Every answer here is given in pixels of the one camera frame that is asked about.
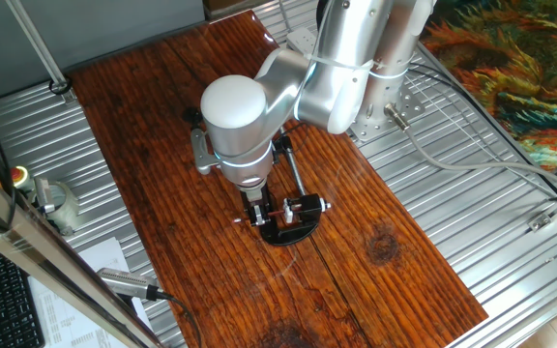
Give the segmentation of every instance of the wooden plank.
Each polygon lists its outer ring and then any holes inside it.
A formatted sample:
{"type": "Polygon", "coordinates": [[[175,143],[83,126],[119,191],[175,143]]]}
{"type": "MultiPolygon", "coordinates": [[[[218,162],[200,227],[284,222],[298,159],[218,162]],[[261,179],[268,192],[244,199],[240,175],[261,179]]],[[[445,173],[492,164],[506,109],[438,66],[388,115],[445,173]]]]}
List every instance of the wooden plank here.
{"type": "MultiPolygon", "coordinates": [[[[276,48],[269,39],[246,12],[72,74],[161,284],[191,307],[206,346],[444,346],[483,321],[345,135],[293,134],[295,144],[308,137],[296,155],[307,189],[334,205],[312,238],[273,247],[230,222],[243,215],[240,194],[217,170],[197,173],[182,114],[216,78],[254,76],[276,48]]],[[[285,161],[269,187],[278,200],[295,195],[285,161]]]]}

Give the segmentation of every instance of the paper sheet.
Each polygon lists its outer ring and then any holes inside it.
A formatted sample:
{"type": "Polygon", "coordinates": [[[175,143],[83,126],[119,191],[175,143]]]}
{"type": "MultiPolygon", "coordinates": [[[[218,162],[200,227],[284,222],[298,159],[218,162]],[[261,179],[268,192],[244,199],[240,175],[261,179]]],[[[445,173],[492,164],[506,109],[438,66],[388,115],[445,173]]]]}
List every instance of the paper sheet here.
{"type": "MultiPolygon", "coordinates": [[[[94,271],[103,267],[119,271],[129,270],[124,252],[115,238],[83,250],[79,255],[94,271]]],[[[126,347],[124,343],[32,277],[29,278],[29,286],[43,328],[45,348],[126,347]]],[[[151,329],[141,300],[133,299],[132,304],[139,318],[151,329]]]]}

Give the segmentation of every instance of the mounting plate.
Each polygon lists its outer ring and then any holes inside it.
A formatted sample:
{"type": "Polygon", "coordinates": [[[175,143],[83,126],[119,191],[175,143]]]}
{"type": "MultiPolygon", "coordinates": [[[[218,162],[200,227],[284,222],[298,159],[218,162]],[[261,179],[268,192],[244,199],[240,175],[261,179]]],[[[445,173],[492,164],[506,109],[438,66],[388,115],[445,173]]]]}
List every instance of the mounting plate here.
{"type": "MultiPolygon", "coordinates": [[[[425,107],[406,85],[401,87],[401,108],[399,111],[409,121],[425,112],[425,107]]],[[[393,120],[382,113],[381,116],[367,118],[359,114],[349,128],[360,141],[367,142],[396,127],[393,120]]]]}

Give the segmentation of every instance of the colorful painting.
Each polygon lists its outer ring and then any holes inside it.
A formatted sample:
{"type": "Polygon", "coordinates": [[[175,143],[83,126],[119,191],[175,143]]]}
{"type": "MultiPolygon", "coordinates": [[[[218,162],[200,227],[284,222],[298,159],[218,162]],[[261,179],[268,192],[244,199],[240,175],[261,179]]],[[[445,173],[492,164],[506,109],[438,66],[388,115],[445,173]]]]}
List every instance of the colorful painting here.
{"type": "Polygon", "coordinates": [[[557,165],[557,0],[438,0],[423,44],[543,168],[557,165]]]}

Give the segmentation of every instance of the dark wood knot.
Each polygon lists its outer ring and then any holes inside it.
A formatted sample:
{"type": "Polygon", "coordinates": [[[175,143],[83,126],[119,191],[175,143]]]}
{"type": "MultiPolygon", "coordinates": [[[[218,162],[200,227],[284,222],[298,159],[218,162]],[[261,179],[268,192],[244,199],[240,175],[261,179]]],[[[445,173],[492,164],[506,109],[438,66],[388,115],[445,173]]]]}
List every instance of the dark wood knot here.
{"type": "Polygon", "coordinates": [[[295,325],[278,324],[261,338],[261,348],[313,348],[313,344],[295,325]]]}
{"type": "Polygon", "coordinates": [[[384,265],[398,254],[398,242],[391,233],[371,239],[366,253],[375,265],[384,265]]]}

